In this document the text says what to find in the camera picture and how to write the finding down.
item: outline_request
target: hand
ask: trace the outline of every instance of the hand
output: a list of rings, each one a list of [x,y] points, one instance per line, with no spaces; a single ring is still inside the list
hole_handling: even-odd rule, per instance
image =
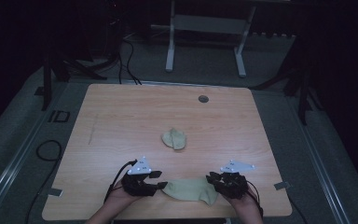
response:
[[[109,223],[120,212],[133,202],[141,199],[139,196],[131,196],[121,185],[121,180],[113,187],[103,206],[86,222],[87,224]]]
[[[254,192],[250,188],[248,189],[248,192],[256,198]],[[248,194],[243,195],[240,199],[230,199],[224,195],[223,197],[233,206],[238,218],[243,224],[263,223],[257,203]]]

